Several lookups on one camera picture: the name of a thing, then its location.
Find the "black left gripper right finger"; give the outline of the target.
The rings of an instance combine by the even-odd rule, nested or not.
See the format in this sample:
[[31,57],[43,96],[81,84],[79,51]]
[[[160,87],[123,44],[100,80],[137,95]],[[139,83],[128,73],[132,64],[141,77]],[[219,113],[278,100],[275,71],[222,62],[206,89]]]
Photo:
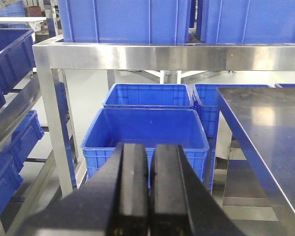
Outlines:
[[152,236],[242,236],[192,169],[181,145],[157,145],[150,170]]

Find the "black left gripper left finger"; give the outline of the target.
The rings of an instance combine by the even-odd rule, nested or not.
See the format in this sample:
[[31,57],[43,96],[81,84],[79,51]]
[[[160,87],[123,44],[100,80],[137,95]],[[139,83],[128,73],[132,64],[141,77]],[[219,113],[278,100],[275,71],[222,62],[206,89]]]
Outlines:
[[145,236],[148,161],[145,147],[119,143],[79,189],[28,217],[18,236]]

